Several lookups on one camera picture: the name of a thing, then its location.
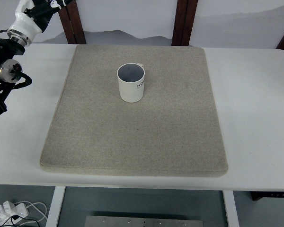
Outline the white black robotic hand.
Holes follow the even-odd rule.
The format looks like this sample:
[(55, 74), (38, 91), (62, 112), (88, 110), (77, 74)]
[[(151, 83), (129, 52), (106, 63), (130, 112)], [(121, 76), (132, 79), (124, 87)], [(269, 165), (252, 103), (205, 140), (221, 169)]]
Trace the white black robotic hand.
[(37, 34), (46, 30), (53, 14), (70, 3), (70, 0), (21, 0), (15, 10), (16, 19), (7, 30), (9, 39), (29, 46)]

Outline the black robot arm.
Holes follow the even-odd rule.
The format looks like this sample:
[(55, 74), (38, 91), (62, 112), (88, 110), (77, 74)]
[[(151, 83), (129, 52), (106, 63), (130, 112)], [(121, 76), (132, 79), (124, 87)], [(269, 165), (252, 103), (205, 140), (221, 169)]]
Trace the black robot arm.
[(13, 59), (23, 55), (28, 44), (29, 38), (20, 32), (0, 30), (0, 115), (7, 111), (5, 100), (12, 90), (32, 84), (20, 63)]

